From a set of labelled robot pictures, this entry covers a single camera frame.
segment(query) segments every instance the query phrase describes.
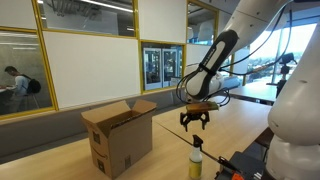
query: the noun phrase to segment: open cardboard box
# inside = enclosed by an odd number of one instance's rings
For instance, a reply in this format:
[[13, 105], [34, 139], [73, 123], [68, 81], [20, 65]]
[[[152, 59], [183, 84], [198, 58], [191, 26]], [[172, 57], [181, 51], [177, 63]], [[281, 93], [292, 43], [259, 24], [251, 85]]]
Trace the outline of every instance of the open cardboard box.
[[151, 151], [155, 109], [155, 103], [137, 100], [132, 109], [120, 101], [82, 112], [94, 165], [114, 179]]

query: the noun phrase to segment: black cable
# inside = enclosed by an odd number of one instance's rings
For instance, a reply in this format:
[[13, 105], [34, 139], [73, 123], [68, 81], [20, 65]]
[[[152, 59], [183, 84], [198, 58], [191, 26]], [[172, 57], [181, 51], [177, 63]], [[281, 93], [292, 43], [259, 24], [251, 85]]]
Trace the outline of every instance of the black cable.
[[224, 71], [224, 72], [228, 72], [228, 73], [233, 74], [233, 75], [237, 75], [237, 76], [245, 76], [245, 75], [249, 75], [249, 74], [256, 73], [256, 72], [258, 72], [258, 71], [264, 70], [264, 69], [266, 69], [266, 68], [268, 68], [268, 67], [270, 67], [270, 66], [273, 66], [273, 65], [275, 65], [276, 63], [278, 63], [278, 62], [281, 60], [282, 56], [286, 53], [286, 50], [288, 49], [289, 42], [290, 42], [290, 39], [291, 39], [291, 31], [292, 31], [292, 10], [290, 10], [289, 12], [290, 12], [290, 13], [289, 13], [289, 15], [290, 15], [290, 21], [289, 21], [289, 23], [290, 23], [290, 28], [289, 28], [288, 41], [287, 41], [287, 44], [286, 44], [286, 47], [285, 47], [284, 51], [282, 52], [281, 56], [278, 57], [278, 59], [276, 59], [276, 60], [275, 60], [274, 62], [272, 62], [272, 63], [269, 63], [269, 64], [267, 64], [267, 65], [265, 65], [265, 66], [262, 66], [262, 67], [259, 68], [259, 69], [252, 70], [252, 71], [249, 71], [249, 72], [247, 72], [247, 73], [234, 73], [234, 72], [231, 72], [231, 71], [227, 71], [227, 70], [225, 70], [225, 69], [220, 69], [220, 70], [221, 70], [221, 71]]
[[216, 92], [214, 92], [214, 93], [209, 94], [207, 97], [205, 97], [205, 98], [203, 99], [203, 101], [207, 101], [207, 100], [209, 100], [210, 98], [212, 98], [213, 95], [219, 94], [220, 92], [225, 92], [225, 90], [228, 90], [228, 88], [222, 88], [222, 89], [220, 89], [220, 90], [218, 90], [218, 91], [216, 91]]
[[226, 103], [224, 103], [224, 104], [221, 104], [221, 103], [220, 103], [220, 107], [225, 106], [225, 105], [227, 105], [227, 104], [230, 102], [231, 97], [230, 97], [230, 94], [229, 94], [229, 89], [228, 89], [228, 91], [226, 92], [226, 97], [228, 98], [228, 101], [227, 101]]
[[269, 36], [267, 37], [267, 39], [266, 39], [256, 50], [254, 50], [252, 53], [250, 53], [249, 55], [245, 56], [244, 58], [240, 59], [239, 61], [236, 61], [236, 62], [234, 62], [234, 63], [230, 63], [230, 64], [228, 64], [228, 65], [225, 65], [225, 66], [220, 67], [220, 70], [221, 70], [222, 68], [226, 68], [226, 67], [229, 67], [229, 66], [231, 66], [231, 65], [238, 64], [238, 63], [240, 63], [240, 62], [248, 59], [252, 54], [254, 54], [255, 52], [257, 52], [257, 51], [270, 39], [271, 35], [273, 34], [274, 30], [276, 29], [276, 27], [277, 27], [278, 24], [279, 24], [279, 21], [280, 21], [282, 15], [283, 15], [283, 12], [284, 12], [285, 8], [286, 8], [286, 6], [284, 6], [284, 7], [281, 9], [280, 15], [279, 15], [279, 17], [278, 17], [275, 25], [273, 26], [273, 28], [272, 28], [272, 30], [271, 30], [271, 33], [270, 33]]
[[181, 80], [178, 82], [178, 85], [176, 86], [176, 96], [178, 97], [178, 99], [181, 102], [183, 102], [185, 104], [190, 104], [190, 102], [187, 102], [187, 101], [182, 99], [181, 91], [183, 89], [183, 85], [185, 84], [185, 81], [188, 80], [189, 76], [191, 76], [194, 73], [197, 73], [197, 71], [194, 71], [194, 72], [184, 76], [183, 78], [181, 78]]

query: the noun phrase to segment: person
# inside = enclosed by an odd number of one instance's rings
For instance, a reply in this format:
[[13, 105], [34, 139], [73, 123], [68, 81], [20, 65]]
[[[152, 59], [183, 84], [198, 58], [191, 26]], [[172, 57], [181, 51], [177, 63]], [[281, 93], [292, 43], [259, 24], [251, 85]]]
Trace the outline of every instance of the person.
[[1, 86], [0, 88], [6, 88], [14, 92], [12, 101], [10, 103], [10, 112], [20, 112], [26, 110], [26, 96], [27, 88], [29, 84], [28, 78], [24, 77], [15, 67], [7, 66], [4, 69], [9, 75], [15, 77], [15, 85], [13, 86]]

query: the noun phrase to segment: wall panel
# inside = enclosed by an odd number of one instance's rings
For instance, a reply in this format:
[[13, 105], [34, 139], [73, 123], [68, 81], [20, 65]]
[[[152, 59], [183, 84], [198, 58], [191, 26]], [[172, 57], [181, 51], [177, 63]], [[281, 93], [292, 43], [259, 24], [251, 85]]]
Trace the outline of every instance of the wall panel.
[[31, 0], [1, 0], [0, 26], [37, 29]]
[[187, 0], [139, 0], [140, 38], [186, 42]]
[[194, 63], [200, 63], [204, 56], [209, 51], [210, 46], [205, 45], [196, 45], [196, 44], [187, 44], [187, 63], [194, 64]]
[[59, 108], [140, 94], [135, 39], [44, 32]]

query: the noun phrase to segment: spray bottle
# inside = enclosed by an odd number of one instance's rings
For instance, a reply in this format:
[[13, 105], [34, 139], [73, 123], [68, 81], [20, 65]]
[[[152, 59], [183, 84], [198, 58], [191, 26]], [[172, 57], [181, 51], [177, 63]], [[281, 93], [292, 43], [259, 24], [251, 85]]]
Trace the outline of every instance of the spray bottle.
[[201, 155], [201, 145], [203, 140], [197, 136], [193, 135], [193, 150], [189, 156], [189, 176], [191, 179], [200, 179], [202, 171], [202, 155]]

